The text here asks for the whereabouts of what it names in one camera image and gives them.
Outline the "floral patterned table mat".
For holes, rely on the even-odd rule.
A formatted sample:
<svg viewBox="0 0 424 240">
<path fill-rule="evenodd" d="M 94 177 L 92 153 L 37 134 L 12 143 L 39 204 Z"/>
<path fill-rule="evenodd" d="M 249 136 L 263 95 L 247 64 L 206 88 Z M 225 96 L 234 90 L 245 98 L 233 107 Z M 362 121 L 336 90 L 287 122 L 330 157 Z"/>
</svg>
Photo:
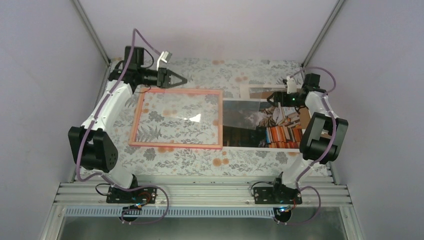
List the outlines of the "floral patterned table mat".
<svg viewBox="0 0 424 240">
<path fill-rule="evenodd" d="M 211 60 L 176 58 L 168 68 L 185 77 L 186 89 L 220 90 L 224 105 L 241 104 L 240 87 L 277 84 L 301 65 L 293 60 Z M 124 102 L 108 134 L 118 150 L 118 165 L 134 175 L 277 176 L 300 156 L 298 150 L 266 150 L 225 146 L 222 149 L 176 148 L 175 143 L 215 144 L 218 141 L 218 97 L 178 95 L 167 100 L 149 90 L 144 96 L 139 140 L 163 140 L 166 146 L 129 143 L 139 95 Z"/>
</svg>

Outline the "brown cardboard backing board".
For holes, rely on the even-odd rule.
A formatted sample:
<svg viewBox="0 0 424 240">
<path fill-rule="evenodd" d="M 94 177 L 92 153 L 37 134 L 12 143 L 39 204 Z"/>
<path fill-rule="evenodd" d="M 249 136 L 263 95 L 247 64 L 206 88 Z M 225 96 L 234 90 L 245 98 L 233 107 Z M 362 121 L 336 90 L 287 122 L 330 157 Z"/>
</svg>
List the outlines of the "brown cardboard backing board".
<svg viewBox="0 0 424 240">
<path fill-rule="evenodd" d="M 261 99 L 266 100 L 273 92 L 285 91 L 283 84 L 241 84 L 239 86 L 239 96 L 243 100 Z M 309 110 L 302 108 L 299 110 L 299 119 L 303 129 L 306 129 L 311 119 Z"/>
</svg>

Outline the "aluminium mounting rail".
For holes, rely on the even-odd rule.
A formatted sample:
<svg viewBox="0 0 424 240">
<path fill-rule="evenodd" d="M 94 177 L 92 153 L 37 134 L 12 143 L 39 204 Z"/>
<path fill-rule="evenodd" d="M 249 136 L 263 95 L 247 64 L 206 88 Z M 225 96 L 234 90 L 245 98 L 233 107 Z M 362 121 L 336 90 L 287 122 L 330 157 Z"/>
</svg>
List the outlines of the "aluminium mounting rail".
<svg viewBox="0 0 424 240">
<path fill-rule="evenodd" d="M 270 182 L 272 176 L 188 176 L 188 175 L 138 175 L 139 185 L 153 184 L 168 195 L 172 207 L 253 207 L 250 194 L 253 183 Z M 86 182 L 61 183 L 54 198 L 54 205 L 104 206 L 106 197 L 95 191 L 100 184 L 95 178 Z M 312 176 L 302 182 L 316 191 L 302 191 L 302 207 L 318 205 L 320 194 L 323 207 L 352 206 L 349 190 L 345 185 L 336 185 L 332 177 Z"/>
</svg>

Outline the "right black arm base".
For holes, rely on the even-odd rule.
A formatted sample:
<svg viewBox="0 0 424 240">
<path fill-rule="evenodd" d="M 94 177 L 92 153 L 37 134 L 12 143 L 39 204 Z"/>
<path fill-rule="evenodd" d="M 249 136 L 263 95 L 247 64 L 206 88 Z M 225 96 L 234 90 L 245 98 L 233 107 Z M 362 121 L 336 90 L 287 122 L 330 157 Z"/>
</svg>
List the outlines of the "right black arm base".
<svg viewBox="0 0 424 240">
<path fill-rule="evenodd" d="M 257 205 L 278 205 L 273 208 L 272 214 L 277 223 L 287 223 L 293 209 L 303 203 L 301 192 L 285 185 L 254 186 L 250 192 Z"/>
</svg>

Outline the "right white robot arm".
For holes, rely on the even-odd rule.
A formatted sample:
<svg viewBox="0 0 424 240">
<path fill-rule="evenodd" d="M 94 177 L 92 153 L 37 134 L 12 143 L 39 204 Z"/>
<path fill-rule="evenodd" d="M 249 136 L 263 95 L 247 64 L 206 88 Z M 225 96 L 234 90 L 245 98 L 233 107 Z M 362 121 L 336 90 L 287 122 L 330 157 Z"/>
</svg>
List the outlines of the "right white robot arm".
<svg viewBox="0 0 424 240">
<path fill-rule="evenodd" d="M 275 180 L 270 191 L 272 200 L 278 204 L 289 199 L 290 190 L 301 191 L 299 184 L 313 167 L 337 159 L 349 126 L 348 121 L 332 109 L 330 91 L 320 87 L 318 74 L 307 74 L 301 88 L 298 88 L 293 75 L 287 76 L 283 83 L 286 90 L 274 92 L 266 100 L 275 107 L 305 107 L 310 120 L 299 144 L 299 156 Z"/>
</svg>

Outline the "pink wooden picture frame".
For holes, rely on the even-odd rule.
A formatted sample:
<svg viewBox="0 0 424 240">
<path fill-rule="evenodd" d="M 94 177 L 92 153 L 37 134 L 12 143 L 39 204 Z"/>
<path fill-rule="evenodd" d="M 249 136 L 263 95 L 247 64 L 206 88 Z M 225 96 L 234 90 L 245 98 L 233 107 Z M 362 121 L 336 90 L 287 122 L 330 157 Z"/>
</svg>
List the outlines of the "pink wooden picture frame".
<svg viewBox="0 0 424 240">
<path fill-rule="evenodd" d="M 222 149 L 222 90 L 143 89 L 135 108 L 128 144 L 132 147 Z"/>
</svg>

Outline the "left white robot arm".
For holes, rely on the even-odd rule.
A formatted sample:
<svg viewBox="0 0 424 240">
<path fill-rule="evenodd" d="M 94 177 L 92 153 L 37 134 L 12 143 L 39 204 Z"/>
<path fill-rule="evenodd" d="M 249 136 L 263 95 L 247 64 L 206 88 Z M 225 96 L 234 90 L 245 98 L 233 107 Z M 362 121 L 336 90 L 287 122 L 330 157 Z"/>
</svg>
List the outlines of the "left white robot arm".
<svg viewBox="0 0 424 240">
<path fill-rule="evenodd" d="M 137 178 L 119 164 L 118 150 L 107 131 L 139 86 L 169 89 L 188 82 L 185 77 L 160 66 L 170 61 L 170 52 L 159 54 L 153 61 L 155 68 L 144 66 L 146 52 L 143 47 L 125 48 L 124 59 L 109 74 L 106 89 L 93 112 L 81 126 L 72 126 L 68 131 L 77 180 L 86 182 L 99 176 L 119 190 L 119 196 L 128 203 L 139 197 L 140 186 Z"/>
</svg>

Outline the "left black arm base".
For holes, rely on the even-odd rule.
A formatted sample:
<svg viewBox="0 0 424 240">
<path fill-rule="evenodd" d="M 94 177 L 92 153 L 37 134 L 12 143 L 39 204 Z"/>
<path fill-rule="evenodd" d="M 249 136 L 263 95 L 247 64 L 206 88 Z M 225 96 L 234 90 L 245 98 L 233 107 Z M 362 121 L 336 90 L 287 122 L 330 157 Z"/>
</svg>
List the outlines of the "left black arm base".
<svg viewBox="0 0 424 240">
<path fill-rule="evenodd" d="M 125 204 L 118 217 L 127 222 L 137 220 L 137 215 L 145 205 L 154 204 L 158 189 L 155 187 L 144 187 L 136 191 L 123 191 L 115 187 L 109 187 L 106 194 L 108 204 Z"/>
</svg>

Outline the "cat and books photo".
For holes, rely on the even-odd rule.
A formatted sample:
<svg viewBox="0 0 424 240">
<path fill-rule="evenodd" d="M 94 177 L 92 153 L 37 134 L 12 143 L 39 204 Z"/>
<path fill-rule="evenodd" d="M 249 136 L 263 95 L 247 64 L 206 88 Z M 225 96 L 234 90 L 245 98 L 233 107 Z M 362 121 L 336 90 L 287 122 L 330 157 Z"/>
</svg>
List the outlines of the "cat and books photo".
<svg viewBox="0 0 424 240">
<path fill-rule="evenodd" d="M 297 107 L 274 106 L 260 101 L 255 129 L 224 126 L 223 146 L 240 148 L 298 149 L 305 129 Z"/>
</svg>

